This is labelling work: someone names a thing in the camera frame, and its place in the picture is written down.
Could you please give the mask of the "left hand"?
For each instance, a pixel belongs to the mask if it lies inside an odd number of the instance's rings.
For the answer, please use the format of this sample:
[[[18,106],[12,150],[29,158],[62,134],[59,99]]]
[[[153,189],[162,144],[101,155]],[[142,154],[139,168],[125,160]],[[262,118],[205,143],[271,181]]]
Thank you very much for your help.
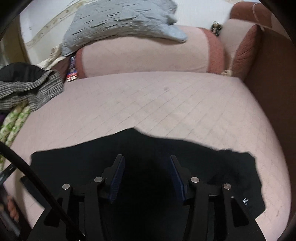
[[[7,209],[10,213],[10,217],[16,222],[19,222],[19,213],[17,211],[14,199],[11,196],[8,196]]]

